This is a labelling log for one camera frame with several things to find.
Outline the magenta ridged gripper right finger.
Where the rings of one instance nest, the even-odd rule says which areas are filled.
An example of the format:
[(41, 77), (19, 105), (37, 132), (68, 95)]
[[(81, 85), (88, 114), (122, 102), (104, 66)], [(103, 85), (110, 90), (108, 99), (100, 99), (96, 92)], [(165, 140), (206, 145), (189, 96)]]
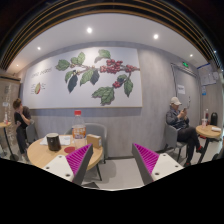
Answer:
[(132, 154), (145, 185), (182, 169), (167, 153), (158, 154), (137, 143), (132, 144)]

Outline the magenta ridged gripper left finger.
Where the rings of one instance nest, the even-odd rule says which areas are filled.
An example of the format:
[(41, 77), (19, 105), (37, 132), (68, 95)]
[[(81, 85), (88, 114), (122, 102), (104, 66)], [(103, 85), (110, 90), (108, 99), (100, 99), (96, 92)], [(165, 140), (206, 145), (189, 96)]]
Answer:
[(43, 169), (76, 185), (81, 185), (92, 154), (93, 145), (88, 144), (67, 156), (56, 156)]

